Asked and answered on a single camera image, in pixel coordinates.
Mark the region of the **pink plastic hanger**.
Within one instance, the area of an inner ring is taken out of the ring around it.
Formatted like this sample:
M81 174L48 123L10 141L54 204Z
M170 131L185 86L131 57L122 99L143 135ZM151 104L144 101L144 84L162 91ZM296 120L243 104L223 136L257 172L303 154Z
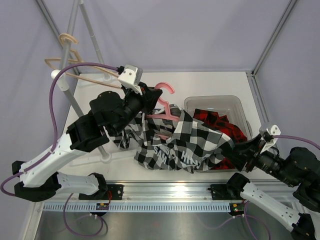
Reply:
M155 85L155 89L161 89L164 88L168 90L168 92L172 95L175 93L175 89L167 82L159 82ZM162 120L168 120L173 122L178 122L179 117L172 115L171 109L170 109L170 103L168 101L163 100L161 97L157 101L164 107L164 113L155 114L152 112L148 112L146 115L146 118L149 119L162 119Z

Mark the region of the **grey black plaid shirt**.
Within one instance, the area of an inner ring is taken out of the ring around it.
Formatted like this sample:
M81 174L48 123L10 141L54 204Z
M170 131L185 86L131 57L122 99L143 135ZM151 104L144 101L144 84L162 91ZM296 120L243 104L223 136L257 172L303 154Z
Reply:
M135 141L134 160L148 170L185 170L191 174L210 170L215 161L223 160L224 152L235 147L227 134L193 118L178 105L172 104L170 109L177 121L151 118L140 112L113 142L127 150Z

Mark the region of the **red black plaid shirt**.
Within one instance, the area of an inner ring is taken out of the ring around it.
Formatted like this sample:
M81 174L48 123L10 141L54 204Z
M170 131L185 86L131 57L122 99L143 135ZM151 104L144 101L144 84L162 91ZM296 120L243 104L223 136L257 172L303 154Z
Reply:
M192 117L190 142L196 139L193 159L199 161L197 172L235 170L229 158L222 155L222 148L230 150L235 143L248 140L237 125L230 123L226 115L215 111L195 109Z

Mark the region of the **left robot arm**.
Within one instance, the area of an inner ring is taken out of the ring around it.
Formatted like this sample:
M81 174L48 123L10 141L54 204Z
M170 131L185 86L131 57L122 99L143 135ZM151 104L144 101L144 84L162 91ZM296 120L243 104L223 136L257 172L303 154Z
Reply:
M142 93L125 90L124 98L114 91L105 91L90 101L90 111L67 127L56 144L35 161L15 161L12 172L19 175L14 195L31 202L42 202L57 194L79 194L90 200L103 199L108 192L102 174L70 175L59 170L71 161L107 144L143 112L150 114L163 91L138 85Z

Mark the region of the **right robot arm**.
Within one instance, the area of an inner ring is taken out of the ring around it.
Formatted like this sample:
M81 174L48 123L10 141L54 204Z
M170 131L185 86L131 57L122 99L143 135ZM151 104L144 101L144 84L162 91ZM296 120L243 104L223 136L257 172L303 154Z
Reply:
M244 199L281 223L294 240L320 238L320 161L305 147L288 157L266 150L276 136L237 143L222 154L238 169L226 183L232 199Z

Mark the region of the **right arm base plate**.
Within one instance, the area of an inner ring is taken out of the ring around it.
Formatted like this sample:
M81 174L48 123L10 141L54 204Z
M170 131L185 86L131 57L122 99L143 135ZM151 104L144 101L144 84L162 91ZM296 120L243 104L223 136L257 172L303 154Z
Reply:
M229 191L226 184L211 184L208 188L211 198L214 201L222 200L242 200L239 195L235 195L232 191Z

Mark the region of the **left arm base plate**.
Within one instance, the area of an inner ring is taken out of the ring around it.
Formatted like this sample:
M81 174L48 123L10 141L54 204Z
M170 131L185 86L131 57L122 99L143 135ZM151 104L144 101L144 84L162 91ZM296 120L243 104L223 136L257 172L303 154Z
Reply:
M96 201L95 207L90 211L91 214L99 217L104 216L110 209L112 201L120 201L123 199L123 184L107 184L107 192L102 196L79 194L78 199L81 201Z

